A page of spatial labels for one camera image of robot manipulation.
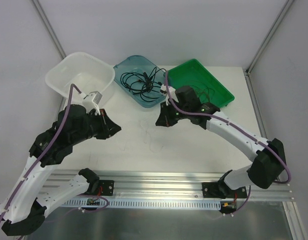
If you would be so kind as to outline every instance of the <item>white plastic bin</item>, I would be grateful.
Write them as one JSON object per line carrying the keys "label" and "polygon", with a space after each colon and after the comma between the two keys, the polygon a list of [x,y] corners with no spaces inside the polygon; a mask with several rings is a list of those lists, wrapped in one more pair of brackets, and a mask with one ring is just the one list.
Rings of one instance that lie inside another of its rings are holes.
{"label": "white plastic bin", "polygon": [[[112,84],[115,71],[112,66],[85,52],[68,55],[46,74],[46,84],[65,98],[68,98],[70,84],[88,94],[98,91],[103,96],[99,107],[103,106],[114,93]],[[74,90],[74,103],[82,103],[81,97]]]}

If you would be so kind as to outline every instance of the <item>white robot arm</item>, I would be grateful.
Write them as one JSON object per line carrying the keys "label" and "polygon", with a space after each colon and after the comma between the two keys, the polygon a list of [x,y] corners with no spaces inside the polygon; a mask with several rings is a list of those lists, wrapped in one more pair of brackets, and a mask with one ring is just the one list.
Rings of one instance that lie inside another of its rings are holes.
{"label": "white robot arm", "polygon": [[80,94],[84,97],[84,106],[70,105],[69,102],[66,109],[59,112],[52,127],[37,136],[29,150],[30,156],[23,173],[9,196],[0,204],[0,221],[5,220],[2,230],[6,235],[29,235],[66,201],[79,194],[98,193],[99,177],[88,168],[82,169],[72,180],[51,192],[39,193],[51,173],[72,153],[74,145],[93,137],[105,140],[121,130],[104,109],[98,108],[99,92]]}
{"label": "white robot arm", "polygon": [[[244,130],[212,103],[201,103],[194,89],[189,86],[177,90],[172,87],[168,89],[169,95],[161,103],[157,126],[171,127],[181,119],[190,119],[193,124],[216,133],[233,144],[252,162],[251,165],[225,173],[213,187],[208,188],[211,195],[224,199],[230,190],[252,184],[267,189],[275,182],[286,167],[281,141],[269,141]],[[162,86],[161,93],[167,94],[165,85]]]}

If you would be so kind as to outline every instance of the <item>white tabletop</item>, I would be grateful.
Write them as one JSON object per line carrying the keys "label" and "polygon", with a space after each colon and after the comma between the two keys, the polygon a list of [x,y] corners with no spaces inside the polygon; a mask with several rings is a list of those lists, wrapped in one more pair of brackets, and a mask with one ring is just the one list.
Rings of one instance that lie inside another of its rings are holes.
{"label": "white tabletop", "polygon": [[[173,66],[162,66],[171,69]],[[259,134],[245,77],[240,67],[206,67],[234,96],[222,108],[245,129]],[[115,82],[115,93],[103,107],[122,130],[107,140],[89,139],[74,146],[59,169],[166,173],[224,173],[250,161],[218,135],[181,120],[157,127],[159,104],[143,108]]]}

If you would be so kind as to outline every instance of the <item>gray floor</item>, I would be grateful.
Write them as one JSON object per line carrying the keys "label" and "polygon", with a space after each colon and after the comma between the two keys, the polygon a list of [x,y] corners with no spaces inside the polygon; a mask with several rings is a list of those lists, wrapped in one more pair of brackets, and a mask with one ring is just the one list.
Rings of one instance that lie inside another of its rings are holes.
{"label": "gray floor", "polygon": [[[54,220],[70,208],[60,207]],[[116,209],[73,211],[27,240],[291,240],[282,203],[249,202],[234,217],[217,211]]]}

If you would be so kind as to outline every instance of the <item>black mount bracket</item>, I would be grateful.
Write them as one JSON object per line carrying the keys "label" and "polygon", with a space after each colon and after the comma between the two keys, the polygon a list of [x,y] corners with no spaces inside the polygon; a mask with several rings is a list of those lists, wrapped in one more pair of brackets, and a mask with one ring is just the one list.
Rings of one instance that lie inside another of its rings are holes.
{"label": "black mount bracket", "polygon": [[[47,131],[39,134],[29,150],[30,156],[38,158],[48,146],[65,116],[65,111],[58,113],[58,119]],[[95,110],[89,113],[81,105],[70,105],[68,117],[58,138],[49,151],[41,159],[41,167],[61,164],[63,159],[73,152],[73,146],[87,139],[96,138],[105,140],[115,135],[121,127],[107,116],[104,109],[101,115],[95,115]]]}
{"label": "black mount bracket", "polygon": [[101,187],[100,196],[112,196],[114,194],[114,184],[113,180],[99,180],[99,188]]}
{"label": "black mount bracket", "polygon": [[[217,198],[215,195],[211,194],[209,189],[213,189],[218,186],[218,182],[202,182],[202,191],[203,191],[203,197],[205,199],[214,199]],[[234,199],[235,193],[237,194],[238,199],[245,199],[247,198],[247,191],[246,187],[240,187],[236,190],[229,189],[227,192],[226,198]]]}
{"label": "black mount bracket", "polygon": [[41,206],[36,200],[33,203],[28,217],[22,221],[12,223],[10,220],[4,222],[2,230],[7,236],[25,236],[36,231],[45,221],[46,207]]}

